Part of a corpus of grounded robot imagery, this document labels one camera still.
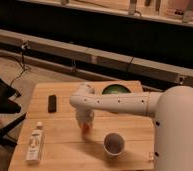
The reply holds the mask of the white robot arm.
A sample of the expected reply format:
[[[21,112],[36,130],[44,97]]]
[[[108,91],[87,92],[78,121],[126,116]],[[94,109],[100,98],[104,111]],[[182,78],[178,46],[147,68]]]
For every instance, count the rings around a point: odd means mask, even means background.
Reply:
[[[174,86],[164,92],[97,95],[88,83],[78,86],[69,103],[80,125],[103,110],[154,120],[154,171],[193,171],[193,88]]]

